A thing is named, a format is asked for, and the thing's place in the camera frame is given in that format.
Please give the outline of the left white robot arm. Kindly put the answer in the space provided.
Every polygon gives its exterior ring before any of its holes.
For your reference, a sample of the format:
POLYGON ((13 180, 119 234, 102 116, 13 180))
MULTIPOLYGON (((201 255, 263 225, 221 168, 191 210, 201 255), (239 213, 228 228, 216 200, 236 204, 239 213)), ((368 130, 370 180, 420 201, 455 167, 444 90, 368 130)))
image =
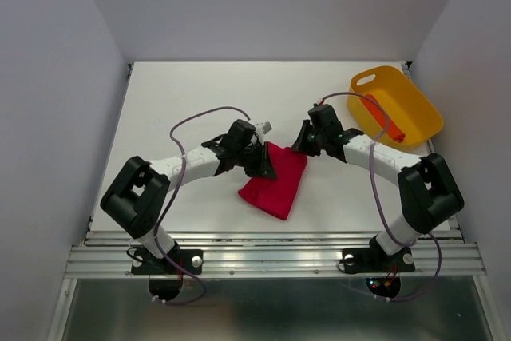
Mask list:
POLYGON ((101 209, 145 249, 132 256, 139 264, 151 263, 159 272, 170 272, 184 261, 177 242, 160 226, 166 196, 175 199, 181 186, 219 176, 241 167, 249 177, 275 180, 268 122, 236 120, 229 130, 197 148, 157 161, 129 158, 101 198, 101 209))

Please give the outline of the red t shirt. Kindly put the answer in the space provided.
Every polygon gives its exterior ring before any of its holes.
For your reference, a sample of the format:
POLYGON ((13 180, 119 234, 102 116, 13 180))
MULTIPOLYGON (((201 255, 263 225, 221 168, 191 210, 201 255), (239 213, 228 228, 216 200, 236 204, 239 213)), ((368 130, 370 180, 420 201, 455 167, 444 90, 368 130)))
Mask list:
POLYGON ((307 156, 270 143, 269 157, 277 178, 253 177, 238 191, 238 196, 252 207, 285 221, 298 194, 307 156))

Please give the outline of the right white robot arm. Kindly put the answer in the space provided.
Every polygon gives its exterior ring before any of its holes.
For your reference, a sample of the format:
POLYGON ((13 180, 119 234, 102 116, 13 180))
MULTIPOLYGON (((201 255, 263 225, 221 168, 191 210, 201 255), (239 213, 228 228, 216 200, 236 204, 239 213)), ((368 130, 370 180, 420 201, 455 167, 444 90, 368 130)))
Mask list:
POLYGON ((317 157, 322 152, 370 172, 370 182, 384 229, 371 239, 363 256, 354 262, 369 262, 385 269, 396 254, 422 235, 460 212, 465 201, 446 160, 437 153, 425 157, 404 153, 371 139, 359 129, 344 129, 331 105, 315 105, 308 111, 291 147, 297 153, 317 157), (382 214, 374 177, 379 175, 399 191, 402 213, 392 223, 382 214))

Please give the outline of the yellow plastic basket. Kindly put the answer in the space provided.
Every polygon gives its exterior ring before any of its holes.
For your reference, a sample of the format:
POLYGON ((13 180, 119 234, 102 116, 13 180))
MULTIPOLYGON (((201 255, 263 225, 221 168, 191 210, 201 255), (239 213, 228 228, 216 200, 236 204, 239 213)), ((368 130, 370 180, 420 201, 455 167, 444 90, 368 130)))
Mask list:
POLYGON ((370 137, 385 128, 389 116, 390 130, 379 139, 385 145, 409 152, 442 130, 442 115, 399 69, 383 65, 359 73, 350 91, 370 98, 347 98, 351 116, 370 137))

